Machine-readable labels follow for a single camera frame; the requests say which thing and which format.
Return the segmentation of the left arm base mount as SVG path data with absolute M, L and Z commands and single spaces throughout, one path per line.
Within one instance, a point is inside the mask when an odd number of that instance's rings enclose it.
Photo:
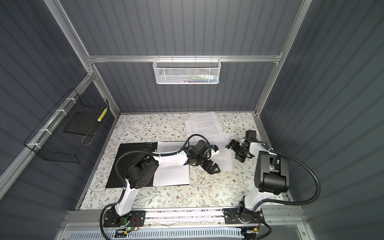
M 107 210 L 103 217 L 103 227 L 105 228 L 124 228 L 142 227 L 146 218 L 146 211 L 131 211 L 130 213 L 119 216 L 115 209 Z

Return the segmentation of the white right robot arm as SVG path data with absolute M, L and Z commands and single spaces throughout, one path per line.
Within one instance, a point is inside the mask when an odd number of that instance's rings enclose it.
M 235 158 L 244 162 L 246 158 L 256 158 L 254 174 L 255 187 L 239 202 L 236 216 L 250 218 L 252 212 L 260 208 L 263 200 L 271 199 L 289 190 L 288 161 L 278 154 L 272 153 L 263 142 L 244 141 L 242 144 L 231 140 L 227 149 L 235 152 Z

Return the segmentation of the printed paper sheet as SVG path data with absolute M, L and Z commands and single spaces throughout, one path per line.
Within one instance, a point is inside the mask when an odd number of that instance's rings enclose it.
M 169 157 L 163 155 L 163 153 L 174 153 L 183 145 L 184 142 L 158 142 L 157 153 L 161 156 L 154 157 L 159 162 L 153 178 L 154 187 L 190 184 L 190 166 L 185 165 L 187 155 L 184 152 Z
M 233 170 L 231 150 L 226 148 L 230 141 L 229 134 L 224 134 L 223 137 L 210 141 L 211 145 L 216 145 L 219 148 L 219 153 L 211 157 L 211 160 L 219 166 L 222 172 L 231 172 Z
M 185 122 L 187 135 L 199 134 L 209 141 L 224 140 L 225 136 L 214 112 L 192 114 Z

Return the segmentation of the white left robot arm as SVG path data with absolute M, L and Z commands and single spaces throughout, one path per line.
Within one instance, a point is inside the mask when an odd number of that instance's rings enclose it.
M 139 190 L 147 186 L 159 167 L 201 166 L 209 174 L 217 174 L 221 170 L 211 157 L 219 153 L 218 146 L 211 145 L 202 149 L 189 146 L 167 153 L 133 150 L 122 154 L 116 158 L 114 166 L 123 183 L 122 194 L 113 207 L 114 214 L 123 217 L 131 212 Z

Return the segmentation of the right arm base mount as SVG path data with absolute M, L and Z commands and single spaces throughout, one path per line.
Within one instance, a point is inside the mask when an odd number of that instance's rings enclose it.
M 222 212 L 227 225 L 261 224 L 259 220 L 264 220 L 262 211 L 253 212 L 248 209 L 240 210 L 239 208 L 225 208 L 222 209 Z

